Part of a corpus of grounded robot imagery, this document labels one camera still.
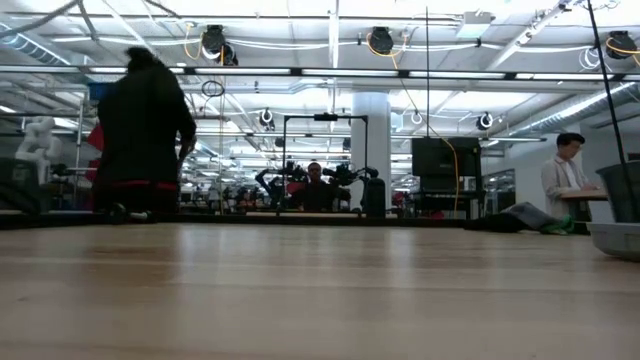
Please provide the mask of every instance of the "black jacket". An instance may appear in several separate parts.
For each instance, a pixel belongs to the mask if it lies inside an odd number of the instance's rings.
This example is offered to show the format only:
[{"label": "black jacket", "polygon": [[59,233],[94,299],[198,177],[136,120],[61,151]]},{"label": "black jacket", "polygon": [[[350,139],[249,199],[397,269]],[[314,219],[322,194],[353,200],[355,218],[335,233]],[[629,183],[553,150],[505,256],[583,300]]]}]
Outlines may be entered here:
[{"label": "black jacket", "polygon": [[100,102],[104,150],[95,184],[150,180],[176,183],[176,132],[195,136],[196,124],[178,81],[167,68],[128,74]]}]

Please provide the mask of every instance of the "man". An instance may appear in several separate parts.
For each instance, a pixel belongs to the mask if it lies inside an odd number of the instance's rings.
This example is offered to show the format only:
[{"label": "man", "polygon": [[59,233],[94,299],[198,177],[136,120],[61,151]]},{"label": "man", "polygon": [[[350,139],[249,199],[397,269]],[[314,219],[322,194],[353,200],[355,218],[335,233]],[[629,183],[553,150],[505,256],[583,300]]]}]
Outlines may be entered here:
[{"label": "man", "polygon": [[542,166],[542,187],[547,196],[547,213],[561,218],[570,214],[569,204],[561,196],[572,191],[595,190],[582,169],[573,161],[585,139],[580,134],[558,135],[556,155]]},{"label": "man", "polygon": [[307,167],[309,183],[303,189],[293,193],[292,201],[300,211],[325,212],[333,210],[335,188],[322,181],[322,167],[312,162]]},{"label": "man", "polygon": [[175,75],[145,48],[127,54],[127,75],[98,106],[104,150],[94,181],[94,210],[117,202],[131,211],[174,212],[178,172],[193,150],[196,123]]}]

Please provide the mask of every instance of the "table surface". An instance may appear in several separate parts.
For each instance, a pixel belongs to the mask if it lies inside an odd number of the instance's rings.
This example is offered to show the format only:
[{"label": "table surface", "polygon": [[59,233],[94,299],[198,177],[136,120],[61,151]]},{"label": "table surface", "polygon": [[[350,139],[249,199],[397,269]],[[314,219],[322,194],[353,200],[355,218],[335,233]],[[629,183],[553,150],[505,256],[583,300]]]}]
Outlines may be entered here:
[{"label": "table surface", "polygon": [[0,234],[3,360],[640,352],[640,265],[588,237],[203,224]]},{"label": "table surface", "polygon": [[589,190],[589,191],[572,191],[570,193],[563,194],[561,196],[565,200],[570,199],[608,199],[607,192],[604,189]]}]

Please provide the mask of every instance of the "desk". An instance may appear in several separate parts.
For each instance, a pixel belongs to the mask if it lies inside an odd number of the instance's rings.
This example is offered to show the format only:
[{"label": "desk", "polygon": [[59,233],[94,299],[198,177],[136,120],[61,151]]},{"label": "desk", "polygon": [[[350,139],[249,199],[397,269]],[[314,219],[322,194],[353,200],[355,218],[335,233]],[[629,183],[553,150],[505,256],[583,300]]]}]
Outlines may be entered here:
[{"label": "desk", "polygon": [[565,201],[607,201],[609,196],[604,189],[572,191],[560,196]]},{"label": "desk", "polygon": [[576,221],[591,222],[591,213],[589,211],[589,201],[608,201],[609,196],[604,189],[588,190],[588,191],[572,191],[560,196],[560,198],[569,203],[571,216]]}]

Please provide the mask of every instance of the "yellow cable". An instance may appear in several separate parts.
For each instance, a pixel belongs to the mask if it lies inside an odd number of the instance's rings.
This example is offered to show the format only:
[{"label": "yellow cable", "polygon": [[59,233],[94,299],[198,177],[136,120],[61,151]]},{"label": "yellow cable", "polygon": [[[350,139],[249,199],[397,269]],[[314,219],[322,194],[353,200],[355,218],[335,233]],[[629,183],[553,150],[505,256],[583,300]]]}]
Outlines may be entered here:
[{"label": "yellow cable", "polygon": [[[367,45],[369,46],[369,50],[371,50],[372,53],[374,53],[375,55],[378,56],[385,56],[385,57],[390,57],[391,61],[393,61],[393,67],[398,70],[398,63],[396,62],[396,55],[398,55],[399,53],[402,52],[402,50],[396,52],[395,54],[389,54],[389,55],[382,55],[380,53],[378,53],[377,51],[373,50],[371,48],[371,45],[369,44],[369,38],[371,37],[371,33],[367,34]],[[407,37],[404,37],[404,42],[402,44],[402,48],[404,49],[405,45],[407,44]],[[413,104],[413,107],[416,109],[416,111],[419,113],[418,110],[418,106],[416,105],[415,101],[413,101],[413,98],[411,97],[411,94],[409,93],[409,90],[407,90],[407,87],[404,86],[404,82],[402,79],[400,79],[400,82],[402,82],[402,87],[404,88],[404,91],[407,93],[407,96],[409,97],[409,101],[411,101],[411,104]],[[438,134],[437,131],[435,131],[430,124],[427,124],[427,126],[429,127],[429,129],[431,131],[433,131],[434,134],[436,134],[436,136],[438,136],[440,139],[442,139],[442,141],[444,141],[445,144],[447,144],[447,146],[449,146],[449,148],[451,149],[451,151],[453,152],[453,164],[454,164],[454,169],[455,169],[455,173],[456,173],[456,197],[455,197],[455,202],[453,204],[453,217],[454,219],[458,217],[458,199],[460,198],[460,172],[458,170],[458,155],[456,153],[456,149],[453,147],[453,145],[451,145],[451,143],[449,141],[447,141],[447,139],[445,139],[444,137],[440,136],[440,134]]]},{"label": "yellow cable", "polygon": [[187,42],[186,40],[189,39],[189,32],[191,31],[191,25],[187,25],[187,35],[185,36],[185,43],[184,43],[184,53],[187,54],[187,56],[191,59],[191,60],[198,60],[200,58],[200,55],[202,54],[202,37],[204,36],[204,32],[200,34],[200,41],[198,42],[198,54],[196,56],[191,55],[191,53],[189,53],[189,48],[187,47]]},{"label": "yellow cable", "polygon": [[611,49],[611,50],[615,50],[615,51],[617,51],[617,52],[619,52],[619,53],[623,53],[623,54],[632,54],[632,55],[633,55],[633,54],[640,54],[640,51],[637,51],[637,50],[636,50],[636,51],[630,51],[630,50],[622,50],[622,49],[618,49],[617,47],[615,47],[615,46],[611,45],[611,41],[613,41],[613,38],[609,38],[609,39],[607,40],[607,42],[605,43],[605,44],[607,44],[607,47],[608,47],[609,49]]}]

